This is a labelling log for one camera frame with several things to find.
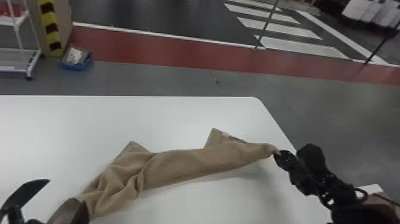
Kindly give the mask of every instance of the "white shelf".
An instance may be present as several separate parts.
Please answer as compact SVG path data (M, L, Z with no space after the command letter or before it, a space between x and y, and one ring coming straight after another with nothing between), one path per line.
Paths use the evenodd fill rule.
M25 55L25 61L21 59L21 52ZM0 48L0 71L27 72L32 71L42 50L20 50L12 48Z
M20 17L15 18L15 25L20 27L28 16L29 11L24 11ZM0 15L0 26L14 26L13 18L11 16Z

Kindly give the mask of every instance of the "red floor stripe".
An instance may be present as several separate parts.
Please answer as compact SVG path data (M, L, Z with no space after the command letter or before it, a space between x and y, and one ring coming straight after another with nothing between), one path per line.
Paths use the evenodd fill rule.
M400 68L280 51L74 27L71 42L100 61L400 85Z

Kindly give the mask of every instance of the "beige pants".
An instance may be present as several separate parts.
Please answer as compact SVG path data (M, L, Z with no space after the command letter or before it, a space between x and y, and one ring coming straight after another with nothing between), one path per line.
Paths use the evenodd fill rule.
M237 169L271 156L270 144L248 143L213 129L204 148L151 153L130 142L78 196L67 200L48 223L70 223L80 201L90 218L121 209L147 189Z

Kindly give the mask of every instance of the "black pole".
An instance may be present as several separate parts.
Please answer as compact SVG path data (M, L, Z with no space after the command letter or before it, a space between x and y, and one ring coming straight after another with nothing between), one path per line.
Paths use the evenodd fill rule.
M400 20L397 22L396 26L395 26L395 30L397 30L397 28L400 25ZM378 53L378 51L380 50L380 48L386 43L386 41L388 41L392 36L390 34L387 34L385 36L385 38L382 40L382 42L378 45L378 47L375 49L375 51L371 54L371 56L369 58L367 58L367 60L364 62L364 64L368 64L368 62L371 61L371 59L376 55L376 53Z
M268 16L268 19L265 22L264 28L262 28L260 36L258 37L258 40L257 40L257 44L254 46L254 50L257 50L258 46L260 45L260 40L264 36L265 30L267 29L268 24L271 22L272 15L274 14L276 7L278 6L278 2L279 2L279 0L275 1L274 7L272 8L272 12Z

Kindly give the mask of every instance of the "concrete floor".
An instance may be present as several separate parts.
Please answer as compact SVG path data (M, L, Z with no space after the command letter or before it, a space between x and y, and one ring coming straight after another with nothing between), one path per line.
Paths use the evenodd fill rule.
M340 178L378 183L400 201L398 86L102 61L77 73L53 58L35 75L0 74L0 94L257 97L296 148L321 146Z

